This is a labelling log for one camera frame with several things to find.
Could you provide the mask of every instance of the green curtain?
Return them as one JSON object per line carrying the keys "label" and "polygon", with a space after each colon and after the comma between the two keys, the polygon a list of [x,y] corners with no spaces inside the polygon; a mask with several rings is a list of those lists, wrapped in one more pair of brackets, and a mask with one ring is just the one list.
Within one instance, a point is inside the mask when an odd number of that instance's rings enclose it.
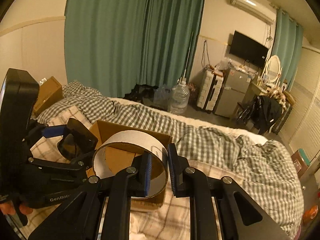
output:
{"label": "green curtain", "polygon": [[289,90],[292,87],[300,60],[302,39],[303,27],[296,21],[290,20],[289,15],[280,8],[277,11],[276,36],[272,55],[278,55],[280,59],[282,67],[280,83],[282,84],[286,79]]}
{"label": "green curtain", "polygon": [[140,84],[174,86],[180,78],[193,34],[190,75],[204,0],[149,0],[143,37]]}
{"label": "green curtain", "polygon": [[67,0],[68,81],[123,97],[136,83],[173,86],[190,36],[191,71],[204,0]]}
{"label": "green curtain", "polygon": [[147,0],[67,0],[65,62],[68,81],[123,97],[140,71]]}

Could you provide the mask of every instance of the white suitcase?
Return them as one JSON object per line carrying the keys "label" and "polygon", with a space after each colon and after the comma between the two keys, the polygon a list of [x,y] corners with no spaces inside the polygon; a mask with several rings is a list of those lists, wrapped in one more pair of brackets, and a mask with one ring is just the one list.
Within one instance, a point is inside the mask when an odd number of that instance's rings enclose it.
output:
{"label": "white suitcase", "polygon": [[221,71],[207,70],[204,72],[202,85],[199,92],[197,106],[208,112],[213,110],[216,104],[223,82],[223,73]]}

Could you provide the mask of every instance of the cardboard tube ring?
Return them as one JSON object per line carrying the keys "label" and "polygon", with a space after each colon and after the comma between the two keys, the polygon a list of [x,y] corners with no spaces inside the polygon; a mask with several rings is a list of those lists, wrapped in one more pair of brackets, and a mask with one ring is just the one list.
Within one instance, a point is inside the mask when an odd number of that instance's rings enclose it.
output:
{"label": "cardboard tube ring", "polygon": [[135,150],[133,154],[142,154],[144,151],[152,154],[150,189],[148,196],[145,198],[154,197],[165,189],[168,181],[168,153],[162,143],[156,138],[147,133],[136,130],[121,131],[111,136],[101,145],[101,147],[96,150],[92,159],[93,172],[100,179],[115,175],[106,160],[106,152],[108,152],[108,147],[124,151],[130,147],[131,149]]}

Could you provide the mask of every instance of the television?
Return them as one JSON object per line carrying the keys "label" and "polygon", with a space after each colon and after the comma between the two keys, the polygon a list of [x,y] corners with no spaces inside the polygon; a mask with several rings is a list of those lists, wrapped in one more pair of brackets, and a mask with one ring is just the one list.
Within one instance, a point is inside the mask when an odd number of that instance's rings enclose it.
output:
{"label": "television", "polygon": [[269,49],[259,42],[235,31],[229,53],[263,68],[268,51]]}

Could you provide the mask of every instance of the finger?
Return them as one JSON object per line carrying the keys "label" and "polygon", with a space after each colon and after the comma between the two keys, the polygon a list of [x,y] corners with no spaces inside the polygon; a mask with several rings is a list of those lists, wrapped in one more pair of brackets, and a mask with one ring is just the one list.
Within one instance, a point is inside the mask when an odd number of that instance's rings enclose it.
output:
{"label": "finger", "polygon": [[5,215],[14,215],[16,213],[11,201],[0,204],[0,209]]}
{"label": "finger", "polygon": [[29,215],[33,212],[33,209],[27,207],[24,203],[20,205],[19,209],[20,209],[20,212],[24,215]]}

